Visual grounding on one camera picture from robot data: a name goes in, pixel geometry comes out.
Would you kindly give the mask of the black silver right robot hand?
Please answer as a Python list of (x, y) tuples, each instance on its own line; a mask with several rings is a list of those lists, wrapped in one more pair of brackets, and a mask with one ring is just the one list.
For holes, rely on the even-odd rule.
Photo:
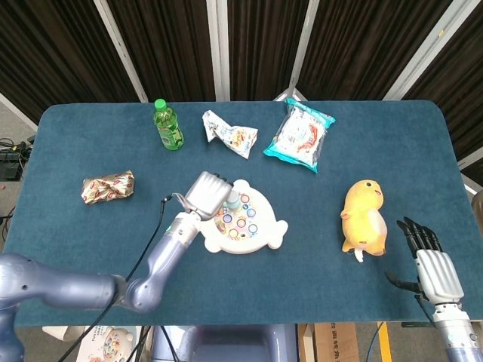
[(395, 287), (422, 296), (433, 305), (458, 303), (464, 292), (449, 255), (443, 251), (436, 233), (408, 217), (398, 220), (417, 270), (417, 281), (403, 281), (386, 271), (386, 279)]

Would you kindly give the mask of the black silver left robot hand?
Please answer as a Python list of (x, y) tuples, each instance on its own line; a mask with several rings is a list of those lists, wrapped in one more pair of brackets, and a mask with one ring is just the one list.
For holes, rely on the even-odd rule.
[(186, 209), (208, 221), (219, 212), (233, 185), (217, 174), (202, 171), (184, 196)]

